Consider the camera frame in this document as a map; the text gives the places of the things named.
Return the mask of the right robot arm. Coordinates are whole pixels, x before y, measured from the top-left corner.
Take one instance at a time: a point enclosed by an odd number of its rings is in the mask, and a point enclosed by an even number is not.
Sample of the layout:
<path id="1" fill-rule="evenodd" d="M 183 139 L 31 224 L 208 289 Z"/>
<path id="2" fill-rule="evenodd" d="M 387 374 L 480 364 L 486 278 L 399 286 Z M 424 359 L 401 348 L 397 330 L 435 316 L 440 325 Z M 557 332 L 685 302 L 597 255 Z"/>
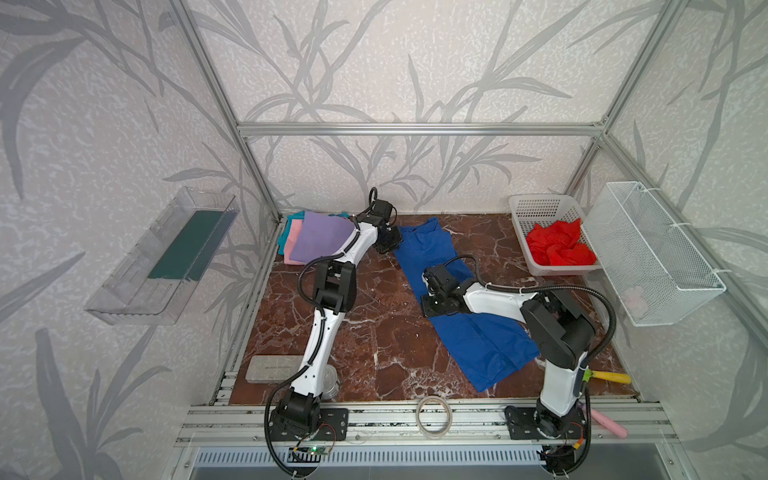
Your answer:
<path id="1" fill-rule="evenodd" d="M 545 360 L 538 397 L 541 417 L 563 419 L 573 411 L 592 359 L 596 328 L 573 294 L 590 294 L 572 284 L 504 289 L 478 281 L 431 286 L 420 303 L 427 317 L 454 313 L 492 314 L 522 322 Z"/>

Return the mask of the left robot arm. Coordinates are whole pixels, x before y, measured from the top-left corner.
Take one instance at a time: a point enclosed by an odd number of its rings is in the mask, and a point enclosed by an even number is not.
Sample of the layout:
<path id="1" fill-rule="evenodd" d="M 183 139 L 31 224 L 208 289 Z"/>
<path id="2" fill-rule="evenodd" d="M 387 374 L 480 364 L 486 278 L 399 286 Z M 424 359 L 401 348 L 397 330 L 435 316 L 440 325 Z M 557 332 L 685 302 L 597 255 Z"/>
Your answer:
<path id="1" fill-rule="evenodd" d="M 265 430 L 277 428 L 297 434 L 314 433 L 320 426 L 321 403 L 335 382 L 328 361 L 336 335 L 357 296 L 357 267 L 369 249 L 381 254 L 396 249 L 402 233 L 389 223 L 362 222 L 330 255 L 309 261 L 298 279 L 298 293 L 313 309 L 312 328 L 298 370 L 269 395 Z"/>

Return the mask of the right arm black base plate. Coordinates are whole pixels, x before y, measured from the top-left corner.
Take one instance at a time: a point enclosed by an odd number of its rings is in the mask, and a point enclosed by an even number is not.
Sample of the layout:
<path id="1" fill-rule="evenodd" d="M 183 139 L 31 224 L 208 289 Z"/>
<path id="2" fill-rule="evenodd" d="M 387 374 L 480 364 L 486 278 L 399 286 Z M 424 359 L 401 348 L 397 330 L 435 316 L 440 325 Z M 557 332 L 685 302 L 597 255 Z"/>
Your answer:
<path id="1" fill-rule="evenodd" d="M 540 402 L 532 407 L 509 405 L 503 414 L 512 440 L 575 441 L 584 437 L 587 426 L 586 415 L 578 405 L 562 416 Z"/>

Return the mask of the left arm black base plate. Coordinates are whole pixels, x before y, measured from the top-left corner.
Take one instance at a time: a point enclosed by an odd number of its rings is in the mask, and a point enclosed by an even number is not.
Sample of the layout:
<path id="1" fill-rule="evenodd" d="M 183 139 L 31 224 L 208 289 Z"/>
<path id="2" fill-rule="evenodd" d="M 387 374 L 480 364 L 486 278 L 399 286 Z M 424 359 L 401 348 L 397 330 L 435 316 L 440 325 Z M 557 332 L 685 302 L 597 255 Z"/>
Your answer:
<path id="1" fill-rule="evenodd" d="M 268 438 L 272 441 L 300 440 L 312 436 L 319 440 L 343 441 L 347 437 L 349 413 L 346 408 L 313 408 L 308 413 L 271 412 L 267 423 Z"/>

